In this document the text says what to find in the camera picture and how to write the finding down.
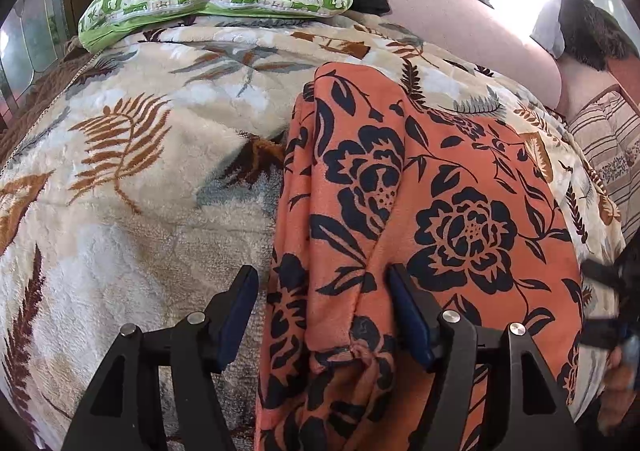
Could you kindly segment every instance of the human hand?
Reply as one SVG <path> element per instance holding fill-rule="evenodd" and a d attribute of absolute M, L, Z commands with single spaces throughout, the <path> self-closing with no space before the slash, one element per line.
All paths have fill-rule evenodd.
<path fill-rule="evenodd" d="M 636 399 L 636 392 L 629 389 L 633 377 L 632 368 L 622 364 L 622 349 L 616 348 L 609 356 L 609 370 L 603 379 L 605 390 L 600 396 L 598 428 L 603 434 L 622 422 Z"/>

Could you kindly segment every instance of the fleece blanket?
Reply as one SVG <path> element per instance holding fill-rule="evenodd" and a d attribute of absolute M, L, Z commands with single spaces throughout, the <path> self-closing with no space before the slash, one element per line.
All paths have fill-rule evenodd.
<path fill-rule="evenodd" d="M 525 139 L 577 262 L 612 261 L 622 250 L 615 206 L 533 95 L 402 27 L 352 13 L 322 23 L 190 17 L 144 30 L 83 66 L 0 174 L 0 388 L 40 441 L 60 449 L 123 323 L 174 325 L 250 264 L 263 287 L 238 358 L 214 379 L 238 449 L 254 446 L 266 282 L 289 152 L 282 140 L 296 98 L 327 62 L 372 67 L 421 107 L 502 121 Z M 465 121 L 453 122 L 469 134 Z M 583 304 L 591 315 L 615 313 L 610 291 L 569 281 L 580 313 Z M 559 351 L 559 382 L 577 417 L 597 392 L 606 355 Z M 177 448 L 167 370 L 161 389 Z"/>

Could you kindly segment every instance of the striped cushion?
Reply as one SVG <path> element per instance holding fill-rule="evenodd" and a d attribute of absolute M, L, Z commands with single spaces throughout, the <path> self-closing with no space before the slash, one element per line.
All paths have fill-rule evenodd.
<path fill-rule="evenodd" d="M 640 226 L 640 116 L 617 91 L 587 105 L 568 129 L 620 208 L 627 241 Z"/>

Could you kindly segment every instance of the orange fabric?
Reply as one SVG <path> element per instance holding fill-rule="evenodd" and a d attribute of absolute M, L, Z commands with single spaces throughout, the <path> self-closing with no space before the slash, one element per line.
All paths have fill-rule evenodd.
<path fill-rule="evenodd" d="M 406 449 L 432 377 L 396 344 L 385 269 L 476 325 L 527 326 L 568 401 L 574 247 L 521 139 L 419 107 L 380 72 L 318 69 L 285 154 L 260 362 L 257 449 Z M 463 439 L 478 438 L 479 368 Z"/>

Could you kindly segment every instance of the silver bolt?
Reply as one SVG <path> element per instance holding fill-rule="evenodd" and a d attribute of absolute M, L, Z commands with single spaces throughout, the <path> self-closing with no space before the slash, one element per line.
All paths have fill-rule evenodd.
<path fill-rule="evenodd" d="M 458 314 L 455 310 L 445 310 L 442 313 L 442 318 L 447 323 L 457 323 L 460 321 L 460 314 Z"/>
<path fill-rule="evenodd" d="M 516 336 L 524 336 L 527 333 L 527 329 L 524 328 L 522 323 L 511 323 L 509 325 L 509 330 Z"/>
<path fill-rule="evenodd" d="M 136 333 L 136 330 L 138 330 L 138 327 L 133 323 L 126 323 L 120 327 L 120 335 L 123 337 L 131 337 Z"/>
<path fill-rule="evenodd" d="M 199 325 L 200 323 L 203 323 L 205 319 L 206 316 L 204 315 L 204 312 L 191 312 L 187 316 L 187 322 L 190 325 Z"/>

